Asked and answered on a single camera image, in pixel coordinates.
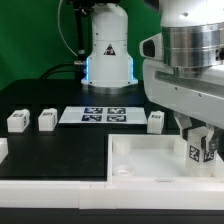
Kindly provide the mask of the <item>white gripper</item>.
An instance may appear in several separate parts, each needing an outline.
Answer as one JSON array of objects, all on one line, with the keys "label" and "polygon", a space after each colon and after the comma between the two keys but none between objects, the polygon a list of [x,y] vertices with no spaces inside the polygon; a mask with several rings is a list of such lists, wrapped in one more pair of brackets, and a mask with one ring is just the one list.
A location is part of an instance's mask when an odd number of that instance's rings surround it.
[{"label": "white gripper", "polygon": [[176,111],[174,118],[184,140],[192,117],[208,123],[205,151],[218,149],[216,127],[224,129],[224,65],[205,69],[201,78],[187,79],[176,77],[173,69],[160,61],[145,59],[143,81],[151,102]]}]

